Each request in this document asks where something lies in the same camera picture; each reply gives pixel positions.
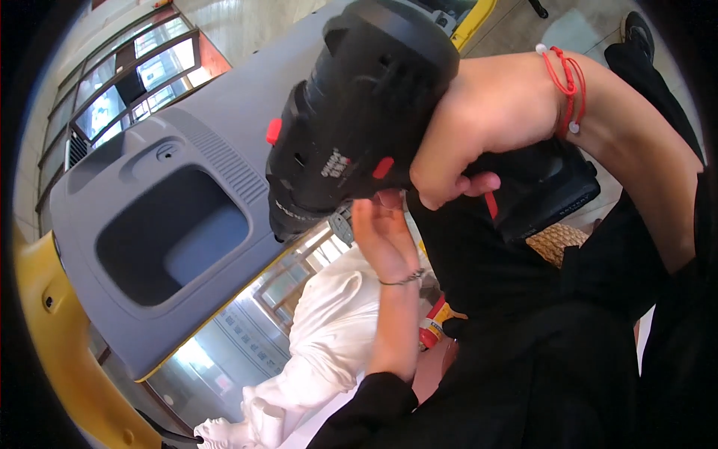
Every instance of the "rectangular opening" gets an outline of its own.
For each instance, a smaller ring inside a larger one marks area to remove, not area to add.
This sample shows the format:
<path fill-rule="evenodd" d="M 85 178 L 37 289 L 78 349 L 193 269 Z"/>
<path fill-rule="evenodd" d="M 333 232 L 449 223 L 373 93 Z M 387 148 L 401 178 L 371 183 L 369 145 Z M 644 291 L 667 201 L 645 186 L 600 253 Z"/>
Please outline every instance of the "rectangular opening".
<path fill-rule="evenodd" d="M 247 237 L 247 218 L 198 167 L 144 193 L 101 232 L 95 250 L 131 301 L 162 304 Z"/>

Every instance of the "black shoe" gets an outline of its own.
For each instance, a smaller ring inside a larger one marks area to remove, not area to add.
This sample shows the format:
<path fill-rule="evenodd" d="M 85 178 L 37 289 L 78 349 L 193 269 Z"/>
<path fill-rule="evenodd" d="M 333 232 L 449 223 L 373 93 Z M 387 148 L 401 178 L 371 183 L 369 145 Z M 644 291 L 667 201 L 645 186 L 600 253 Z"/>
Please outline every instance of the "black shoe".
<path fill-rule="evenodd" d="M 623 22 L 621 27 L 623 42 L 632 42 L 637 45 L 653 64 L 656 46 L 653 43 L 653 35 L 651 34 L 651 29 L 648 28 L 648 24 L 636 11 L 628 13 Z"/>

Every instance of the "red string bracelet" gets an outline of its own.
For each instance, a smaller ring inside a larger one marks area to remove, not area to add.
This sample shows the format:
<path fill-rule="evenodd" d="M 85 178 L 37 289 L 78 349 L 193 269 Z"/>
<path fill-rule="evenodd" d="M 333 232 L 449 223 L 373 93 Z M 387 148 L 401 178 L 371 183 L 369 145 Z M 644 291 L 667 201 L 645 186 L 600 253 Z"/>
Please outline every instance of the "red string bracelet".
<path fill-rule="evenodd" d="M 564 68 L 564 72 L 566 73 L 566 87 L 561 84 L 561 80 L 559 80 L 559 76 L 556 74 L 554 66 L 551 65 L 551 61 L 549 61 L 549 51 L 548 49 L 546 49 L 546 45 L 538 44 L 536 46 L 536 52 L 544 58 L 544 62 L 546 63 L 546 69 L 548 69 L 551 79 L 553 80 L 554 84 L 556 84 L 556 87 L 559 88 L 559 90 L 567 97 L 568 100 L 566 116 L 561 121 L 561 126 L 559 127 L 559 130 L 557 132 L 559 137 L 565 139 L 568 131 L 573 134 L 577 134 L 580 130 L 581 119 L 586 112 L 586 79 L 584 78 L 583 72 L 581 71 L 579 64 L 574 58 L 565 57 L 563 50 L 558 47 L 553 46 L 551 47 L 551 50 L 553 50 L 553 52 L 556 53 L 556 56 L 558 56 L 561 60 L 561 66 Z M 576 83 L 574 82 L 574 75 L 571 71 L 571 68 L 573 68 L 578 75 L 579 86 L 576 86 Z M 573 117 L 574 115 L 574 97 L 576 95 L 576 92 L 578 92 L 579 88 L 581 88 L 582 96 L 581 107 L 579 108 L 579 113 L 576 116 L 576 120 L 571 120 L 571 117 Z"/>

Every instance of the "woven basket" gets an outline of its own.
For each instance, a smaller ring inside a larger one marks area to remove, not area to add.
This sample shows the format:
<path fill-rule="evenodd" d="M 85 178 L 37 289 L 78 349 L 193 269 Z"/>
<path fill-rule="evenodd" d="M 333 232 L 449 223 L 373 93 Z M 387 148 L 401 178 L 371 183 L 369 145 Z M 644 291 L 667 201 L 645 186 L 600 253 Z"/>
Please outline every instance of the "woven basket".
<path fill-rule="evenodd" d="M 546 261 L 560 268 L 564 261 L 564 248 L 574 245 L 581 246 L 586 239 L 588 239 L 588 234 L 585 232 L 556 223 L 532 235 L 526 239 L 526 243 Z"/>

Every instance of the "cordless drill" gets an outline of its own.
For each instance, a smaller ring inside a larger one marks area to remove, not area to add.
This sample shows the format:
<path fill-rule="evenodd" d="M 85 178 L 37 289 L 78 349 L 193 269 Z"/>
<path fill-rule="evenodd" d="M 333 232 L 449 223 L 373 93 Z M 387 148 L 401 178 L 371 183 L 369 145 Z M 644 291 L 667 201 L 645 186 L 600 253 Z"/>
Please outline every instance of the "cordless drill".
<path fill-rule="evenodd" d="M 458 73 L 450 38 L 397 1 L 358 0 L 323 35 L 309 79 L 294 86 L 267 134 L 269 221 L 278 241 L 301 236 L 353 199 L 411 189 L 411 162 Z M 595 168 L 555 138 L 484 154 L 465 175 L 483 171 L 502 180 L 492 215 L 505 241 L 556 223 L 600 192 Z"/>

